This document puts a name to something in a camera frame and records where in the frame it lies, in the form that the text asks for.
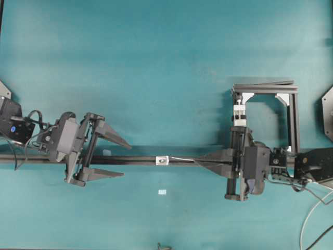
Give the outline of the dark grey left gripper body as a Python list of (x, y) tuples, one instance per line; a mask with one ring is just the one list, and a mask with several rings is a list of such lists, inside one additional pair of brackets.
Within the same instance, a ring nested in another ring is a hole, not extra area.
[(49, 161), (66, 163), (65, 182), (78, 186), (84, 186), (85, 181), (75, 177), (74, 170), (76, 162), (83, 150), (86, 141), (86, 130), (90, 123), (98, 120), (105, 120), (105, 117), (88, 112), (81, 123), (76, 122), (76, 115), (73, 112), (64, 112), (56, 120), (55, 128), (50, 134), (50, 141), (47, 143)]

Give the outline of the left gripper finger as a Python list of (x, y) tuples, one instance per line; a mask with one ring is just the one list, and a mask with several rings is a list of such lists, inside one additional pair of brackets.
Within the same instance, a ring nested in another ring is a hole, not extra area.
[(116, 143), (127, 149), (132, 148), (131, 145), (125, 139), (121, 138), (105, 121), (97, 121), (95, 133), (104, 140)]
[(83, 167), (78, 174), (78, 180), (88, 182), (88, 181), (95, 181), (104, 178), (114, 178), (114, 177), (121, 177), (124, 173), (121, 172), (113, 172), (103, 169), (97, 168), (88, 168)]

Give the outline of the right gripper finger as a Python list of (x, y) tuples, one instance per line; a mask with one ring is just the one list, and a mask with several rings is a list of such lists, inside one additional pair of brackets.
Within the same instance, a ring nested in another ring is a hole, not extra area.
[(235, 150), (232, 148), (219, 149), (213, 153), (209, 153), (200, 156), (195, 161), (201, 162), (232, 162), (234, 158)]
[(228, 179), (238, 178), (238, 171), (234, 170), (232, 164), (230, 164), (229, 162), (225, 163), (225, 162), (195, 161), (195, 163)]

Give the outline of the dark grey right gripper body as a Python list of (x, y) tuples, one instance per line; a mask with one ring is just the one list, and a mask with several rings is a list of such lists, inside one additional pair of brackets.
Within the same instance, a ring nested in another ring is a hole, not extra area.
[(225, 199), (245, 201), (248, 195), (260, 195), (269, 173), (270, 148), (255, 141), (247, 127), (233, 126), (231, 132), (232, 173), (227, 179)]

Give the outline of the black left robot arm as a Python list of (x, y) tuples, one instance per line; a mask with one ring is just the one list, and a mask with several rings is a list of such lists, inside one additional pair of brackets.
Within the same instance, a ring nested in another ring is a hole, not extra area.
[(65, 182), (85, 186), (86, 182), (104, 178), (120, 177), (119, 172), (90, 168), (98, 138), (130, 149), (130, 144), (121, 138), (106, 123), (103, 116), (88, 112), (77, 122), (73, 112), (64, 112), (54, 124), (43, 122), (39, 110), (22, 115), (20, 104), (1, 97), (1, 135), (14, 143), (45, 152), (49, 161), (66, 163)]

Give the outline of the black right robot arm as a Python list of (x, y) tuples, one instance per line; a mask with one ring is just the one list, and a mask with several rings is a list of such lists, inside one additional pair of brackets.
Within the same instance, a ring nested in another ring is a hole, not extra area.
[(260, 195), (265, 181), (291, 186), (301, 192), (309, 183), (332, 187), (332, 148), (305, 153), (271, 150), (255, 141), (246, 127), (231, 127), (231, 147), (194, 159), (194, 163), (227, 178), (225, 198), (245, 201)]

